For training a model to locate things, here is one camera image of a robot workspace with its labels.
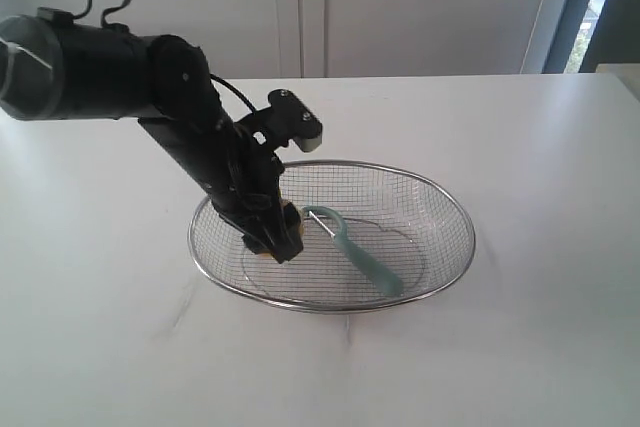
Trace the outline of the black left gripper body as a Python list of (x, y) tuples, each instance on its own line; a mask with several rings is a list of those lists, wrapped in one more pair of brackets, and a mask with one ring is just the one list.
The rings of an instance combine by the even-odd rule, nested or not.
[(138, 123), (204, 190), (226, 222), (236, 227), (283, 225), (283, 164), (233, 122), (220, 120), (205, 129), (168, 118), (141, 118)]

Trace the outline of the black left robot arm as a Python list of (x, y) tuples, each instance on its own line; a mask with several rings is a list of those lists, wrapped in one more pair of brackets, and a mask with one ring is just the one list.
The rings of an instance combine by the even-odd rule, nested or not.
[(1, 106), (21, 121), (133, 118), (207, 194), (248, 248), (278, 262), (303, 248), (277, 150), (319, 129), (292, 94), (241, 120), (224, 110), (201, 49), (76, 24), (63, 12), (1, 24)]

